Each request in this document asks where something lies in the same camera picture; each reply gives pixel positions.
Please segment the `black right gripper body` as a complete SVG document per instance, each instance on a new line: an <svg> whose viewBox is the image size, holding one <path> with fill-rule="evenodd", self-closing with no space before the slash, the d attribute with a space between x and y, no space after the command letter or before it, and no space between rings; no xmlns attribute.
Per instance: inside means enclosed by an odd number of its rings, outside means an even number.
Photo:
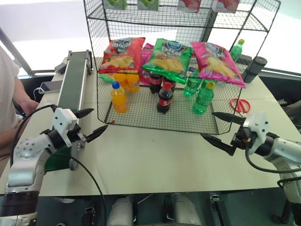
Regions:
<svg viewBox="0 0 301 226"><path fill-rule="evenodd" d="M253 146L253 132L246 128L239 128L232 138L231 145L234 149L250 149Z"/></svg>

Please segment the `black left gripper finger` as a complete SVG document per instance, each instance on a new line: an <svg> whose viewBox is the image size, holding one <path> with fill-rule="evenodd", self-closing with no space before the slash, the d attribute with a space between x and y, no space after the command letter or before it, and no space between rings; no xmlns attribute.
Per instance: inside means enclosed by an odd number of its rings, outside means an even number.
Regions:
<svg viewBox="0 0 301 226"><path fill-rule="evenodd" d="M85 109L81 109L81 110L78 110L76 113L75 113L75 116L78 118L78 119L81 119L87 115L89 115L94 109L93 108L85 108Z"/></svg>
<svg viewBox="0 0 301 226"><path fill-rule="evenodd" d="M90 143L91 141L93 141L96 138L98 138L99 136L101 136L107 128L108 128L108 125L101 126L97 129L95 129L90 135L85 136L86 143Z"/></svg>

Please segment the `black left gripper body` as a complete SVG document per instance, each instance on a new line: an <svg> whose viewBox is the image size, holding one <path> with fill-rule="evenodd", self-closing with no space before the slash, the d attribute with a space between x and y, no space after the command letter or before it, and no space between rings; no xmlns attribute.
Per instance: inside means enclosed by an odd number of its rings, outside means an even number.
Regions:
<svg viewBox="0 0 301 226"><path fill-rule="evenodd" d="M79 125L75 125L72 130L69 130L67 137L72 144L76 141L81 141L82 143L87 141L86 137L81 133L81 127Z"/></svg>

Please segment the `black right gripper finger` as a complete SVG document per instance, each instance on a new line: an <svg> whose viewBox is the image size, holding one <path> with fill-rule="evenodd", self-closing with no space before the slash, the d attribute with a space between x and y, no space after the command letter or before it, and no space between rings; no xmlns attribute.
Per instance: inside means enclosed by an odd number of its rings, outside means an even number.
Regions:
<svg viewBox="0 0 301 226"><path fill-rule="evenodd" d="M233 122L235 124L243 125L246 118L236 116L230 113L222 113L222 112L213 112L212 115L219 118L220 120L226 121L226 122Z"/></svg>
<svg viewBox="0 0 301 226"><path fill-rule="evenodd" d="M236 150L235 147L225 144L220 139L218 139L214 136L211 136L207 133L200 133L200 135L211 145L217 147L218 149L225 151L230 156L234 155L235 150Z"/></svg>

